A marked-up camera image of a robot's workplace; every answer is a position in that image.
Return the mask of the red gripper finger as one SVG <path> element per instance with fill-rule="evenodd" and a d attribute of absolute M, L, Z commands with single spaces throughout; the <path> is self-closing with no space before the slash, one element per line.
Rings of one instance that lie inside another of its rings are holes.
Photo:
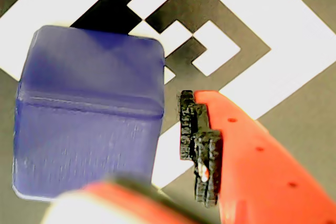
<path fill-rule="evenodd" d="M 116 177 L 59 195 L 42 223 L 199 223 L 156 187 Z"/>
<path fill-rule="evenodd" d="M 257 121 L 217 91 L 180 94 L 180 158 L 222 223 L 335 223 L 335 203 Z"/>

